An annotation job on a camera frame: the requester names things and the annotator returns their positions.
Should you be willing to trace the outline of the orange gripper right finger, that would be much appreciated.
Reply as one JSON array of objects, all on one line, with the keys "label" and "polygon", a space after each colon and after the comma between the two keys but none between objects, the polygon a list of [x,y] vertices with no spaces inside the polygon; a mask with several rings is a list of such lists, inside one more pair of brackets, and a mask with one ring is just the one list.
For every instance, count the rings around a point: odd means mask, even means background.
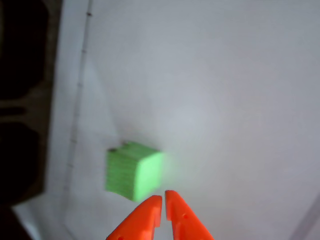
[{"label": "orange gripper right finger", "polygon": [[165,191],[166,218],[174,240],[214,240],[185,200],[174,190]]}]

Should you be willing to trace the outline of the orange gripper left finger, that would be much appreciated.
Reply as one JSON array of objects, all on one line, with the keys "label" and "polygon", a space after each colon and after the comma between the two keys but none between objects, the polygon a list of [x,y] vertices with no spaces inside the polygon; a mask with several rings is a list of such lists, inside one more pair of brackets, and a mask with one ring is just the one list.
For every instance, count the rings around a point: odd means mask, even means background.
[{"label": "orange gripper left finger", "polygon": [[152,240],[160,227],[162,197],[153,195],[138,205],[106,238],[107,240]]}]

